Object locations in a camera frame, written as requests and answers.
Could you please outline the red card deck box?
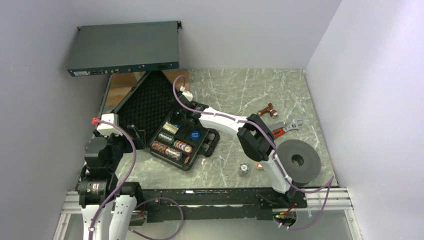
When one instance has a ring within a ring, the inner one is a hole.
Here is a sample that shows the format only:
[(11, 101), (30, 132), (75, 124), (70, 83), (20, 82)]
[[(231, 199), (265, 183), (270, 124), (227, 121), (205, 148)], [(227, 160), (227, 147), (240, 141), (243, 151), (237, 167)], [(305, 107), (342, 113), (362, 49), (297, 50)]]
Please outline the red card deck box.
[(256, 163), (256, 168), (258, 170), (263, 170), (263, 166), (259, 162)]

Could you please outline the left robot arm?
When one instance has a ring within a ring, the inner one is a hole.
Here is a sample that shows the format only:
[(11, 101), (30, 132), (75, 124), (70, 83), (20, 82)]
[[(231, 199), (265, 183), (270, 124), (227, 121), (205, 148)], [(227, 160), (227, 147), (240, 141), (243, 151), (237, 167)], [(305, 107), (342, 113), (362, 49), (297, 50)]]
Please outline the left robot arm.
[(110, 123), (85, 146), (86, 165), (78, 184), (79, 205), (85, 240), (124, 240), (134, 210), (144, 203), (139, 182), (118, 181), (116, 170), (128, 147), (137, 156), (136, 145), (121, 127)]

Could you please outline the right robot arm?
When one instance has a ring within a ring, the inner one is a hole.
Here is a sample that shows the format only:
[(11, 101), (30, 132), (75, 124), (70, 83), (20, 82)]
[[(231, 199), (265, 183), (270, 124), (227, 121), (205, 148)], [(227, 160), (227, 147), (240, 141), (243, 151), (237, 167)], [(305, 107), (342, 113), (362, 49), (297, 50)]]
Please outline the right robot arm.
[(184, 110), (199, 115), (198, 121), (202, 127), (238, 138), (244, 154), (261, 164), (270, 179), (271, 187), (277, 192), (275, 200), (280, 207), (287, 208), (295, 201), (295, 194), (290, 190), (293, 186), (292, 178), (286, 173), (279, 159), (272, 132), (258, 115), (236, 116), (212, 107), (203, 111), (196, 110), (194, 106), (189, 106), (183, 94), (174, 91), (173, 95)]

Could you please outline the grey chip stack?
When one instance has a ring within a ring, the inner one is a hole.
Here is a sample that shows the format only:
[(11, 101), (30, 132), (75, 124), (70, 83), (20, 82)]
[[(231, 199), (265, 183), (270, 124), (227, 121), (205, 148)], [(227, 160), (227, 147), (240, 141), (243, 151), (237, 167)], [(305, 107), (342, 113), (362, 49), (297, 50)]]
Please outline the grey chip stack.
[(249, 173), (249, 166), (246, 163), (242, 163), (240, 164), (238, 170), (237, 170), (237, 174), (240, 177), (244, 177)]

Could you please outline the blue white card deck box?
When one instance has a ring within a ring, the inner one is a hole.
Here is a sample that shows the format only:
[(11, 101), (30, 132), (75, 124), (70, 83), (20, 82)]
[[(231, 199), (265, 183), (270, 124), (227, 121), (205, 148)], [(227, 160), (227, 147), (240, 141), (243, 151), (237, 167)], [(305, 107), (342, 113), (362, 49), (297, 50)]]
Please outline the blue white card deck box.
[(162, 129), (175, 135), (178, 132), (179, 127), (166, 121), (162, 126)]

